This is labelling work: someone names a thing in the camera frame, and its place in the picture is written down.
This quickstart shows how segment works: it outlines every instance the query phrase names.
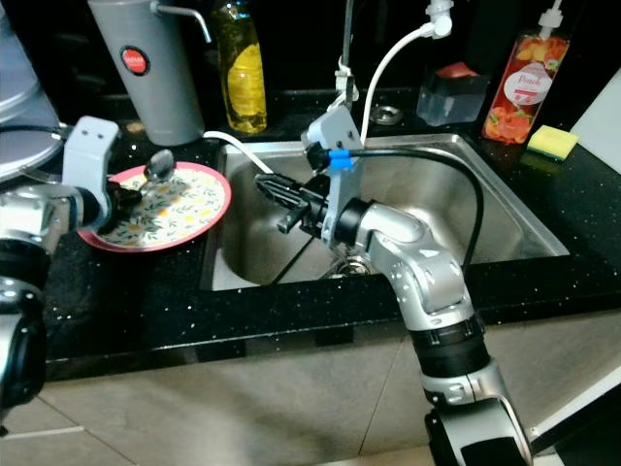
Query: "soap dispenser bottle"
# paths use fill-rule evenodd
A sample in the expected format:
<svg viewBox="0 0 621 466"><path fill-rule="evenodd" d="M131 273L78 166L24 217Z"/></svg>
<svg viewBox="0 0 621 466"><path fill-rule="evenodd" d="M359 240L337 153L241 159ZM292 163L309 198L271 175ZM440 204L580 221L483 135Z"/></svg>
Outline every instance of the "soap dispenser bottle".
<svg viewBox="0 0 621 466"><path fill-rule="evenodd" d="M247 2L217 0L211 18L229 126L259 133L267 127L265 86L259 39Z"/></svg>
<svg viewBox="0 0 621 466"><path fill-rule="evenodd" d="M520 33L487 114L482 134L506 144L523 144L569 46L555 29L561 25L561 0L539 19L539 31Z"/></svg>

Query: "plate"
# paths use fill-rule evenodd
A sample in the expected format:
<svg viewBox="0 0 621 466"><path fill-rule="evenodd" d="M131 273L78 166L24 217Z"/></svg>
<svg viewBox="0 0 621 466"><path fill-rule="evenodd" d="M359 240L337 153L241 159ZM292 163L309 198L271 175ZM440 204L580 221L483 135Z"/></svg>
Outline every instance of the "plate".
<svg viewBox="0 0 621 466"><path fill-rule="evenodd" d="M141 165L110 180L138 189L146 181L144 170L145 165ZM147 186L143 200L128 220L104 235L92 230L79 234L102 250L164 250L205 233L222 218L230 202L231 187L221 174L198 163L177 162L168 181Z"/></svg>

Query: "sponge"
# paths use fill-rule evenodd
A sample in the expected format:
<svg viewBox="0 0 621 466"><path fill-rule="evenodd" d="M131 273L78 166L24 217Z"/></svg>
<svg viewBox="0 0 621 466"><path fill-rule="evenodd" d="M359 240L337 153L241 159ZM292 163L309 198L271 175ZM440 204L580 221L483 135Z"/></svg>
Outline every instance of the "sponge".
<svg viewBox="0 0 621 466"><path fill-rule="evenodd" d="M565 160L578 139L575 134L543 125L529 141L528 149L556 160Z"/></svg>

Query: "speckled countertop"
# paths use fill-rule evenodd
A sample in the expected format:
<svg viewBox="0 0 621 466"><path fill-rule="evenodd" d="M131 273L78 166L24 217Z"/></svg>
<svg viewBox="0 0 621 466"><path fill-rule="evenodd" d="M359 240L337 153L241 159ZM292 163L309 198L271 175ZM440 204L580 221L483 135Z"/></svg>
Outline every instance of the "speckled countertop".
<svg viewBox="0 0 621 466"><path fill-rule="evenodd" d="M407 107L413 95L403 91L383 98ZM259 140L297 140L321 115L326 98L308 93L279 97L272 105L271 128ZM532 157L522 147L481 140L476 133L470 137L470 129L441 131L465 134L570 251L567 256L473 265L467 282L484 321L621 308L621 176L581 147L561 164ZM401 125L372 128L371 136L429 131L406 112ZM126 132L111 171L144 163L155 149L144 134ZM178 160L217 167L215 149L201 141L177 148L175 154ZM93 249L77 234L67 235L46 288L49 379L243 356L246 343L284 334L313 332L319 340L327 335L338 341L347 339L355 326L401 318L381 276L203 290L208 237L169 250L115 254Z"/></svg>

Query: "sink basin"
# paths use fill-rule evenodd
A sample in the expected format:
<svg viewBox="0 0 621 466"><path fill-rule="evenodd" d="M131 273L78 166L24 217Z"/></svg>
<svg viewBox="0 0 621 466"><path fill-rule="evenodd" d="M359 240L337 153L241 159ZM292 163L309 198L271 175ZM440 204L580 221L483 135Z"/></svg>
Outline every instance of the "sink basin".
<svg viewBox="0 0 621 466"><path fill-rule="evenodd" d="M249 147L275 172L302 183L312 176L301 143L257 143ZM461 137L375 138L368 141L368 147L413 148L459 157L476 172L484 191L485 210L473 263L568 253ZM267 201L257 190L254 176L259 171L252 162L235 148L225 151L225 175L233 199L217 232L211 288L269 284L309 236L297 227L288 235L278 232L276 224L286 210ZM463 259L475 211L474 192L463 175L429 160L387 157L365 159L363 163L364 200L375 199L424 219L436 240ZM338 257L314 240L280 283L317 280L337 261Z"/></svg>

